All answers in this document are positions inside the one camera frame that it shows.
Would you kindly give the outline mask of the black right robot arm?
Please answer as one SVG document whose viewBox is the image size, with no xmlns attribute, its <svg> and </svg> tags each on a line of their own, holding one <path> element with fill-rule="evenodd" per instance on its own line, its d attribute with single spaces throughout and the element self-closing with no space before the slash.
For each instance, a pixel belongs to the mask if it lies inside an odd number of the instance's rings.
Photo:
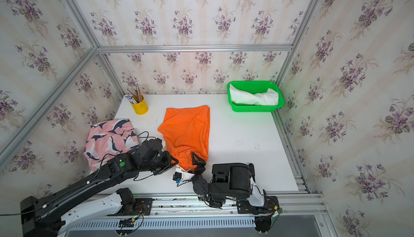
<svg viewBox="0 0 414 237">
<path fill-rule="evenodd" d="M 277 197 L 268 196 L 256 184 L 253 164 L 214 164 L 208 182 L 203 178 L 206 162 L 196 154 L 191 159 L 196 167 L 190 178 L 193 191 L 209 207 L 221 209 L 230 200 L 236 202 L 239 213 L 272 214 L 280 209 Z"/>
</svg>

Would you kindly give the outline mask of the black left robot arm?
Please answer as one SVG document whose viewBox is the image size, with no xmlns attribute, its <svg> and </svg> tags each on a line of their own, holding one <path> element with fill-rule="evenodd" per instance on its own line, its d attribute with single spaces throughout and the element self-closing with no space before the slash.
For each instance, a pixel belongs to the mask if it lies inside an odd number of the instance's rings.
<svg viewBox="0 0 414 237">
<path fill-rule="evenodd" d="M 135 178 L 140 172 L 162 174 L 178 160 L 163 150 L 161 139 L 113 156 L 106 164 L 70 186 L 43 198 L 30 196 L 20 203 L 25 237 L 57 237 L 69 229 L 105 215 L 116 214 L 135 202 L 130 189 L 119 189 L 106 198 L 88 202 L 102 191 Z"/>
</svg>

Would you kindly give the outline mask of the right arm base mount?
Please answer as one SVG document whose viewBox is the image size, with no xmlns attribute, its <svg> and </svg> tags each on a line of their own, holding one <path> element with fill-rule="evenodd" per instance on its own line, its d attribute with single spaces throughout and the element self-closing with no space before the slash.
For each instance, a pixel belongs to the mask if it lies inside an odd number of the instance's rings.
<svg viewBox="0 0 414 237">
<path fill-rule="evenodd" d="M 283 213 L 283 209 L 279 205 L 279 200 L 276 196 L 264 197 L 264 205 L 252 206 L 249 201 L 241 200 L 236 202 L 238 214 L 253 214 L 253 215 L 275 215 Z"/>
</svg>

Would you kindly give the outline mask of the orange cloth garment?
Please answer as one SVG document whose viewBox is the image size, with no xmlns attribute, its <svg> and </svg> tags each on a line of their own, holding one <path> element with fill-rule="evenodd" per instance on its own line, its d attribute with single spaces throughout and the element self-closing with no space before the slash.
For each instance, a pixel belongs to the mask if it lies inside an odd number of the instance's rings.
<svg viewBox="0 0 414 237">
<path fill-rule="evenodd" d="M 210 108 L 168 108 L 158 132 L 163 135 L 166 150 L 186 171 L 196 168 L 192 154 L 208 160 L 210 136 Z"/>
</svg>

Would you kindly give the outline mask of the white shorts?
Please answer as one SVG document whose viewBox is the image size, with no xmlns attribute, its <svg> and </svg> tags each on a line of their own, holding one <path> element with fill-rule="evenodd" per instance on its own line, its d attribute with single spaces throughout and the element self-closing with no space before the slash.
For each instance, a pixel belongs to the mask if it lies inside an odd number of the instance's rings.
<svg viewBox="0 0 414 237">
<path fill-rule="evenodd" d="M 279 93 L 269 88 L 265 93 L 252 94 L 230 85 L 230 98 L 236 104 L 254 106 L 277 106 L 279 104 Z"/>
</svg>

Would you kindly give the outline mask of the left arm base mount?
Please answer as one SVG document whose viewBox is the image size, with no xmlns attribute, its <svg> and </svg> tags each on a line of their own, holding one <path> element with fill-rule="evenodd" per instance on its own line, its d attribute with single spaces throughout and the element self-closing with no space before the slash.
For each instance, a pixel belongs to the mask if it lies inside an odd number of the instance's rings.
<svg viewBox="0 0 414 237">
<path fill-rule="evenodd" d="M 109 216 L 150 215 L 153 199 L 135 198 L 129 188 L 118 189 L 115 192 L 120 198 L 120 209 Z"/>
</svg>

